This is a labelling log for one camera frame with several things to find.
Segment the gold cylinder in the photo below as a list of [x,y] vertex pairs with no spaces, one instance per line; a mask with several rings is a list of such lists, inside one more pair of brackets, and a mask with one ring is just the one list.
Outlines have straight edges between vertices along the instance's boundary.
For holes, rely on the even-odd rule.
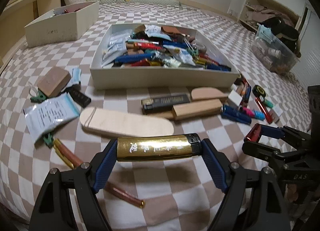
[[185,135],[118,138],[118,161],[152,161],[191,156],[191,144]]

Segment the red lighter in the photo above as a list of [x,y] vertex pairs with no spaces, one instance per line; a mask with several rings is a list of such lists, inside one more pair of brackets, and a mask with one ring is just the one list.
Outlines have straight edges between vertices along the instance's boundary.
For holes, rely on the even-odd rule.
[[269,124],[271,124],[273,122],[273,119],[272,119],[270,113],[268,112],[268,110],[266,109],[266,107],[264,106],[264,104],[261,102],[260,98],[256,97],[255,101],[256,101],[257,105],[259,106],[260,110],[265,115],[267,122]]
[[161,46],[156,46],[155,44],[151,44],[151,43],[135,42],[135,43],[133,43],[133,45],[134,45],[134,48],[139,48],[142,50],[151,49],[151,50],[165,52],[165,49],[162,48]]

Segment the metal screw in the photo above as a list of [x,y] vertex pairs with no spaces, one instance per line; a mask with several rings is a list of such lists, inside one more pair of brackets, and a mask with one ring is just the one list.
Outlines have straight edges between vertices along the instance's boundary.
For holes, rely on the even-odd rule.
[[268,167],[264,167],[262,170],[263,170],[263,172],[265,174],[270,174],[271,173],[271,170]]
[[58,169],[57,168],[52,168],[49,172],[50,172],[50,174],[56,174],[57,173],[57,171],[58,171]]
[[84,163],[81,164],[81,168],[82,168],[82,169],[89,168],[89,166],[90,166],[90,163],[89,163],[89,162],[84,162]]
[[237,162],[231,162],[231,168],[234,168],[234,169],[237,169],[237,168],[239,168],[239,163],[237,163]]

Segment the clear plastic container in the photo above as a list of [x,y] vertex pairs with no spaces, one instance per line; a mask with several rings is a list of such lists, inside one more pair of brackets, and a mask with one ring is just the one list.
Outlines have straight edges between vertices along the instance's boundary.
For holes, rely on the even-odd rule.
[[252,52],[269,71],[279,75],[289,72],[300,60],[284,43],[264,29],[259,26]]

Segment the blue rubber grip pad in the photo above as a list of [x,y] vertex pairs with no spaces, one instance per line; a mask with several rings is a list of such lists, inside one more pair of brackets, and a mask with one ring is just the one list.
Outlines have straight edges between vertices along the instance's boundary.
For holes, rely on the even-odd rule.
[[207,143],[205,141],[202,141],[201,144],[202,158],[204,160],[205,165],[207,166],[207,169],[209,170],[209,173],[212,177],[215,186],[221,189],[223,193],[226,193],[228,190],[228,185],[226,182],[226,175],[223,168],[221,167],[213,152],[210,150]]
[[106,185],[108,178],[111,174],[111,171],[117,161],[117,144],[118,141],[115,141],[107,155],[104,157],[102,163],[96,171],[95,183],[93,185],[93,190],[98,193],[98,191]]
[[285,135],[280,128],[271,127],[269,125],[261,125],[261,134],[274,139],[281,139]]

